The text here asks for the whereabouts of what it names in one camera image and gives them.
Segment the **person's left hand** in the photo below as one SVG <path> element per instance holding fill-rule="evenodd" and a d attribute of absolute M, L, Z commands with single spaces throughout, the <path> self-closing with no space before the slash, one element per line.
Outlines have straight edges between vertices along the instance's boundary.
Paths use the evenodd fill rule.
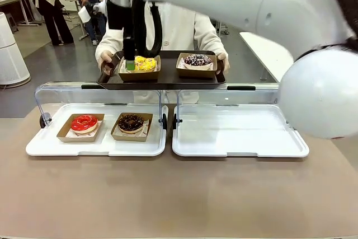
<path fill-rule="evenodd" d="M 227 53 L 219 53 L 216 55 L 218 67 L 224 75 L 228 74 L 230 69 L 229 58 Z"/>

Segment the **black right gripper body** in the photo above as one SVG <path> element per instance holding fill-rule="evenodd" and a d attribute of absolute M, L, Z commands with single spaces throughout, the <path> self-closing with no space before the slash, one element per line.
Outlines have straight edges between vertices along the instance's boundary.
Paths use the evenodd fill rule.
<path fill-rule="evenodd" d="M 109 29 L 122 30 L 125 39 L 132 38 L 134 35 L 131 7 L 119 6 L 107 0 L 106 9 Z"/>

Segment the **person's right hand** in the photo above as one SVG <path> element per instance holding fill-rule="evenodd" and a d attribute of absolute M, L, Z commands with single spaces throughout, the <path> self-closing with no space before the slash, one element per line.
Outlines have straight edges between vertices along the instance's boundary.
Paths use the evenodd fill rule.
<path fill-rule="evenodd" d="M 100 71 L 103 71 L 107 75 L 109 75 L 112 70 L 112 68 L 110 67 L 110 63 L 112 62 L 113 56 L 114 55 L 112 52 L 105 50 L 100 54 L 97 59 L 98 68 L 100 69 Z"/>

